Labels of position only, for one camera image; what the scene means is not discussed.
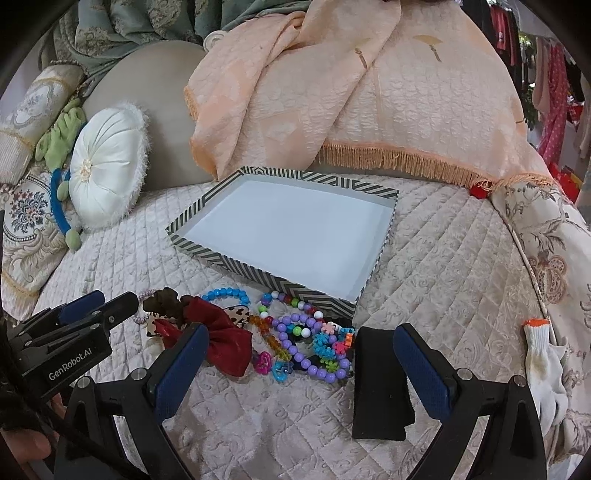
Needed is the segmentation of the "person left hand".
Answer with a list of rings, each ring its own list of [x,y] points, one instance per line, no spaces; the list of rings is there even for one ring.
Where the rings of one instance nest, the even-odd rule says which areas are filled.
[[[1,434],[19,464],[50,456],[60,435],[19,398],[1,399]]]

